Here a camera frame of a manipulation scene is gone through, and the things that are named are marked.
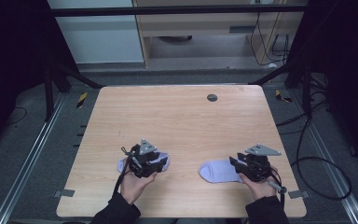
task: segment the person's right hand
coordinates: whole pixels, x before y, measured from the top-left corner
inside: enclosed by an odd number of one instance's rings
[[[271,168],[275,171],[275,173],[278,172],[275,167],[271,166]],[[269,178],[267,178],[267,180],[263,182],[253,182],[246,175],[240,173],[240,179],[245,185],[249,187],[249,190],[252,192],[255,201],[264,197],[270,197],[277,194],[277,190],[269,184],[269,181],[275,182],[272,176],[270,176]]]

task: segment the sock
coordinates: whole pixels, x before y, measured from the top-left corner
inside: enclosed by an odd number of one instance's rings
[[[165,153],[165,152],[160,152],[158,150],[156,150],[156,152],[159,152],[159,155],[158,155],[158,158],[154,161],[151,161],[150,163],[154,163],[154,162],[157,162],[157,161],[160,161],[161,159],[164,159],[164,158],[168,158],[167,159],[167,162],[165,163],[165,165],[162,167],[162,171],[161,172],[164,172],[167,170],[168,168],[168,165],[170,164],[170,157],[168,156],[168,153]],[[124,166],[124,160],[126,158],[123,158],[121,159],[120,161],[118,161],[118,164],[117,164],[117,169],[119,172],[121,172],[123,170],[123,166]]]
[[[207,161],[199,169],[199,173],[210,183],[241,182],[240,176],[235,172],[235,167],[229,163],[229,159],[220,161]]]

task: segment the white wall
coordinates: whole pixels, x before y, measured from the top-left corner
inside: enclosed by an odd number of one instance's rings
[[[132,7],[131,0],[48,0],[51,8]],[[134,16],[57,18],[76,63],[142,63]]]

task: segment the wooden table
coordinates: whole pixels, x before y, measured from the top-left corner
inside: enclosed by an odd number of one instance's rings
[[[207,100],[215,94],[215,102]],[[142,217],[247,217],[253,201],[241,183],[206,182],[199,175],[206,161],[236,157],[257,143],[282,153],[270,157],[283,184],[297,190],[292,169],[259,86],[127,86],[101,89],[61,197],[60,217],[93,217],[107,205],[124,157],[145,138],[170,155],[160,173],[135,203]],[[289,217],[303,217],[302,199],[286,196]]]

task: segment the floor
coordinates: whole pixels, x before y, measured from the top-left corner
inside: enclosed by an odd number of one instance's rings
[[[275,49],[281,49],[282,40],[277,41]],[[109,76],[101,73],[85,72],[95,81],[108,85],[144,84],[208,84],[208,83],[247,83],[256,80],[276,66],[283,63],[282,57],[270,53],[276,59],[273,63],[259,65],[253,57],[249,43],[243,35],[234,36],[193,36],[191,40],[182,37],[162,37],[153,40],[150,64],[145,68],[118,69]],[[277,123],[301,113],[301,89],[286,90],[282,83],[285,75],[271,80],[264,86],[268,104]],[[21,94],[18,108],[15,109],[0,133],[0,209],[6,210],[0,218],[11,223],[63,223],[64,219],[55,215],[59,198],[54,197],[56,190],[64,188],[76,156],[81,134],[87,124],[93,103],[98,96],[82,83],[71,79],[73,89],[68,94],[55,94],[61,107],[53,128],[44,122],[45,106],[43,86]],[[294,99],[288,104],[277,100],[275,91],[280,89],[283,97]],[[75,107],[79,95],[88,92],[88,101],[81,109]],[[315,102],[324,97],[315,94]],[[313,193],[298,177],[300,188],[311,192],[312,197],[305,199],[308,213],[291,223],[358,223],[358,157],[347,150],[348,143],[343,132],[335,122],[327,105],[315,110],[302,143],[302,156],[320,156],[338,164],[352,182],[352,195],[344,201],[326,200]],[[281,138],[289,161],[296,159],[296,146],[300,130],[305,120],[279,127]],[[48,139],[38,139],[41,130],[46,130]],[[40,150],[32,154],[31,148],[39,144]],[[30,161],[27,170],[22,169],[25,161]],[[312,186],[329,195],[345,193],[345,182],[336,169],[318,161],[305,161],[301,168]],[[21,182],[18,174],[26,174]],[[5,199],[13,199],[9,207],[2,207]],[[86,218],[71,219],[87,221]]]

